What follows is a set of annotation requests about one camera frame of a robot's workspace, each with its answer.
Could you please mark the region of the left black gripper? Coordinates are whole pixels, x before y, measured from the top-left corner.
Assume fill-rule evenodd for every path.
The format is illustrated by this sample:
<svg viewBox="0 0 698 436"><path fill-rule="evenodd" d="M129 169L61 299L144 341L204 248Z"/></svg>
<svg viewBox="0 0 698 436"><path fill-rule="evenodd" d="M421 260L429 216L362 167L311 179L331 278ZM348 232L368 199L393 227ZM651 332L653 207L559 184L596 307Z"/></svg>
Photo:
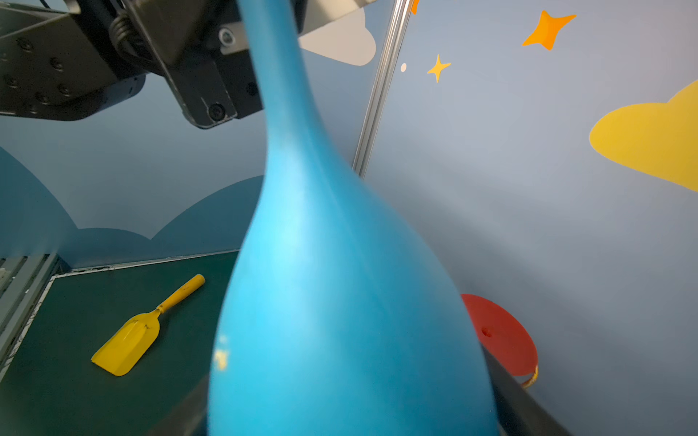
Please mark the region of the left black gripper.
<svg viewBox="0 0 698 436"><path fill-rule="evenodd" d="M376 55L365 1L288 5L302 49L353 66ZM167 80L187 121L200 129L263 108L236 1L125 1L109 37L125 61Z"/></svg>

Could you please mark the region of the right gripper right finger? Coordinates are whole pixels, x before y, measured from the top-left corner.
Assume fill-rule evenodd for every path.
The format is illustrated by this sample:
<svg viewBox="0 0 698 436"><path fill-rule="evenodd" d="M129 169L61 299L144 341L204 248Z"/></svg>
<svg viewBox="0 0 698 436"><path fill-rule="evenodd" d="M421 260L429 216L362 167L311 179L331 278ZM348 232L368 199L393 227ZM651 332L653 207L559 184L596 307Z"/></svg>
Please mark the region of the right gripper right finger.
<svg viewBox="0 0 698 436"><path fill-rule="evenodd" d="M527 393L485 347L482 349L494 391L500 435L571 435Z"/></svg>

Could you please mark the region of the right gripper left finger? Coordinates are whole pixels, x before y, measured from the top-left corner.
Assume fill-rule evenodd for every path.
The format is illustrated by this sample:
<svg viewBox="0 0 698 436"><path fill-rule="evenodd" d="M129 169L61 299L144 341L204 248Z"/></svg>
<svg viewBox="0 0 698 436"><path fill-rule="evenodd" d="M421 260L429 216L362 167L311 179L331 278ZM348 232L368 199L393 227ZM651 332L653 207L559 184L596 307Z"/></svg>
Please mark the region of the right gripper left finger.
<svg viewBox="0 0 698 436"><path fill-rule="evenodd" d="M206 375L147 435L207 436L210 376Z"/></svg>

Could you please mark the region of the blue wine glass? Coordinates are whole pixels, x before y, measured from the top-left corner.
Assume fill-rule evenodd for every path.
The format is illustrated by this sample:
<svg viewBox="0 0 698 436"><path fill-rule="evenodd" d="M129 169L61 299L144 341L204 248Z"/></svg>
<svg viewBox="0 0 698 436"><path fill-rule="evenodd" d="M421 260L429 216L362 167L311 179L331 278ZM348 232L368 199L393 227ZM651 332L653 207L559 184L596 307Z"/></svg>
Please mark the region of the blue wine glass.
<svg viewBox="0 0 698 436"><path fill-rule="evenodd" d="M212 435L495 435L484 354L422 237L338 153L287 1L238 5L263 189L218 320Z"/></svg>

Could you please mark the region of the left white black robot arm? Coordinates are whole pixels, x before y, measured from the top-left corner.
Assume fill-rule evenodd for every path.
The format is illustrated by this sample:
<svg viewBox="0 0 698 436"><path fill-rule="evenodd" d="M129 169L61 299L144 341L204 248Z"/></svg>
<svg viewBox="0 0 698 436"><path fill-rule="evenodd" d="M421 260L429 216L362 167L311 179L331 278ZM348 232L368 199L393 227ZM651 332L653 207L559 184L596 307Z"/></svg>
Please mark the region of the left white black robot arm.
<svg viewBox="0 0 698 436"><path fill-rule="evenodd" d="M210 129L301 94L302 50L365 65L376 41L362 1L70 1L1 5L1 112L76 121L167 82Z"/></svg>

